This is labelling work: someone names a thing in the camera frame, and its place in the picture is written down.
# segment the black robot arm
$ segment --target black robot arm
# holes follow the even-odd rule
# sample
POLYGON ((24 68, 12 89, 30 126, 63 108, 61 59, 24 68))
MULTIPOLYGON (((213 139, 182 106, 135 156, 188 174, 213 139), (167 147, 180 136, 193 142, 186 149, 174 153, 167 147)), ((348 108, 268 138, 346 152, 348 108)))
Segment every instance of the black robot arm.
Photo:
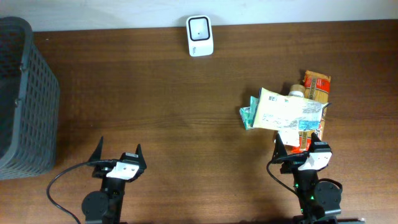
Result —
POLYGON ((300 202, 302 215, 294 217, 296 224, 337 224, 364 223, 364 221, 339 222, 336 215, 341 213, 340 202, 343 186, 331 179, 318 179, 318 172, 324 169, 332 155, 327 142, 311 135, 308 151, 288 155, 280 136, 277 134, 275 149, 267 171, 278 183, 292 191, 300 202), (269 171, 270 164, 282 164, 281 174, 293 174, 294 189, 286 186, 269 171))
MULTIPOLYGON (((100 161, 103 138, 99 141, 89 162, 100 161)), ((87 224, 119 224, 122 210, 124 186, 136 180, 147 165, 142 155, 141 145, 136 153, 125 152, 119 160, 94 165, 93 177, 102 179, 101 189, 89 193, 81 209, 87 224)))

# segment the green package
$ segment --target green package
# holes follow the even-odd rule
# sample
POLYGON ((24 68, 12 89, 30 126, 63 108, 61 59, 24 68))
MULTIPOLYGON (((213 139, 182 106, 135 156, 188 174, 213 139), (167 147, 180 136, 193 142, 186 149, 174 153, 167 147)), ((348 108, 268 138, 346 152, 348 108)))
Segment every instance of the green package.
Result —
POLYGON ((246 130, 253 129, 252 128, 253 117, 254 117, 254 113, 256 112, 258 104, 259 104, 259 99, 251 96, 250 97, 250 106, 241 108, 239 110, 239 113, 241 114, 241 117, 242 117, 244 128, 246 130))

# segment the snack package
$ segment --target snack package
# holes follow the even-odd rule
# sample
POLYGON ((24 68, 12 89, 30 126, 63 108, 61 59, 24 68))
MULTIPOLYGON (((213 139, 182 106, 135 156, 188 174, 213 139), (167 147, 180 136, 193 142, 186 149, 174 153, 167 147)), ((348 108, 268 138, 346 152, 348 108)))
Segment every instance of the snack package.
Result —
POLYGON ((282 96, 261 88, 252 127, 276 131, 314 130, 319 127, 327 105, 306 98, 282 96))
POLYGON ((257 105, 259 104, 259 99, 256 97, 250 97, 250 106, 241 108, 239 113, 241 114, 244 128, 246 130, 254 129, 252 127, 254 113, 256 112, 257 105))
MULTIPOLYGON (((304 97, 305 88, 302 85, 295 84, 290 87, 289 96, 296 96, 296 97, 304 97)), ((284 145, 288 146, 300 146, 300 136, 298 131, 291 131, 291 130, 280 130, 278 131, 280 139, 284 143, 284 145)))
MULTIPOLYGON (((304 77, 304 97, 320 103, 327 103, 330 92, 330 81, 331 77, 327 75, 306 71, 304 77)), ((325 116, 326 109, 323 110, 320 125, 316 130, 299 132, 300 147, 293 147, 294 153, 300 153, 308 150, 311 144, 311 134, 313 132, 315 132, 319 139, 322 140, 323 130, 325 128, 325 116)))

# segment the wooden table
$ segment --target wooden table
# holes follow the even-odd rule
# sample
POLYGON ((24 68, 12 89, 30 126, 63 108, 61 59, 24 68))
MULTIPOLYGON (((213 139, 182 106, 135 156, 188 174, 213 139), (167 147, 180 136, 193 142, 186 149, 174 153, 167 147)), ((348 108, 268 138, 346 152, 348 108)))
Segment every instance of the wooden table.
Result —
MULTIPOLYGON (((141 143, 148 169, 127 184, 129 223, 238 223, 292 218, 295 195, 266 172, 273 131, 245 131, 238 109, 260 87, 286 94, 305 70, 332 76, 319 173, 344 185, 340 218, 398 219, 398 21, 218 26, 215 51, 192 58, 185 28, 41 32, 35 43, 61 88, 58 159, 39 177, 0 182, 0 223, 74 223, 45 196, 61 170, 141 143)), ((278 173, 279 166, 271 171, 278 173)), ((78 215, 100 188, 92 168, 57 182, 78 215)), ((288 185, 292 176, 277 175, 288 185)))

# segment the basket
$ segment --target basket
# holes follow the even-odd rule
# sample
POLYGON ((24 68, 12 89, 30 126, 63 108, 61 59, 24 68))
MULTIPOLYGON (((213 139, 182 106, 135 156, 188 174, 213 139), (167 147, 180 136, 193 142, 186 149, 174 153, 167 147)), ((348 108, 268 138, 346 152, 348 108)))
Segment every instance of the basket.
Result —
POLYGON ((0 19, 0 180, 52 169, 59 95, 29 23, 0 19))

